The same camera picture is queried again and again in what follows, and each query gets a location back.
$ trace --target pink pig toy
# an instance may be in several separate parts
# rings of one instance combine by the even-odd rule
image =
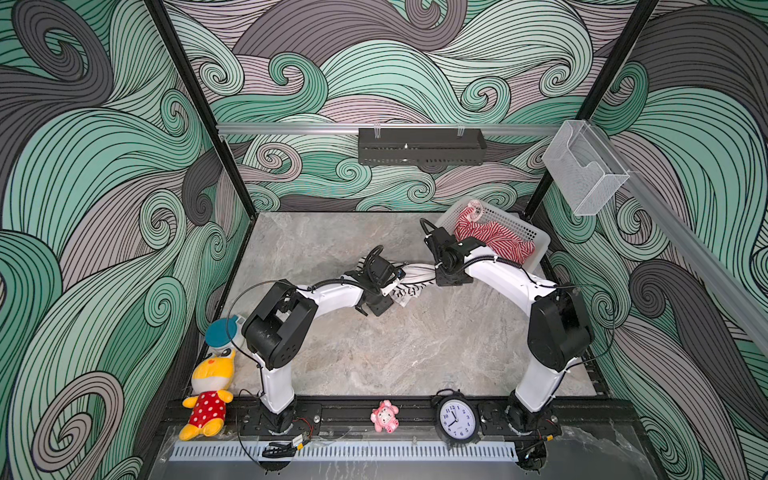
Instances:
[[[397,415],[397,412],[399,411],[400,409],[394,406],[392,402],[384,400],[379,404],[379,408],[373,410],[373,413],[371,414],[373,428],[376,429],[377,432],[381,432],[382,430],[386,430],[387,433],[394,432],[397,426],[400,425],[400,422],[395,418],[395,415]]]

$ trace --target gray marble surface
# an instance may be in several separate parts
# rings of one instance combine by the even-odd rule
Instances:
[[[377,244],[387,260],[432,263],[419,218],[439,214],[264,213],[259,215],[225,312],[248,286],[287,278],[311,284],[351,270]],[[247,316],[270,285],[237,301]],[[528,318],[491,287],[428,286],[407,307],[382,316],[341,309],[317,317],[293,360],[293,388],[304,395],[430,395],[460,388],[471,395],[507,395],[528,364]],[[257,393],[256,363],[236,356],[231,391]],[[593,396],[583,366],[566,375],[561,396]]]

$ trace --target black alarm clock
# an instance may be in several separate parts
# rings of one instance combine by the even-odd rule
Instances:
[[[480,440],[480,422],[475,409],[459,390],[443,389],[432,399],[435,406],[435,430],[448,446],[465,445]]]

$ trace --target swirl pattern wall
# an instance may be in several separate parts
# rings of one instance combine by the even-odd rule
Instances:
[[[710,4],[660,5],[594,121],[768,312],[768,5]],[[670,477],[764,479],[768,359],[738,319],[628,191],[577,218],[552,188],[545,209],[555,269],[594,284],[595,352],[617,327],[600,369]]]
[[[573,118],[634,8],[582,0],[166,5],[218,121],[382,124]],[[547,141],[489,140],[491,166],[422,171],[360,167],[351,136],[228,138],[258,210],[442,211],[463,195],[519,208],[543,174]]]
[[[11,478],[136,478],[190,377],[248,219],[180,85],[142,0],[0,3]]]

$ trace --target red and white striped garment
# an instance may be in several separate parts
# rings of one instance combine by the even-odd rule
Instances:
[[[522,238],[512,233],[499,222],[477,223],[469,220],[475,214],[475,208],[466,207],[456,221],[456,239],[461,241],[467,237],[474,237],[485,242],[500,257],[514,260],[518,263],[525,262],[533,253],[536,246],[533,242],[523,241]]]

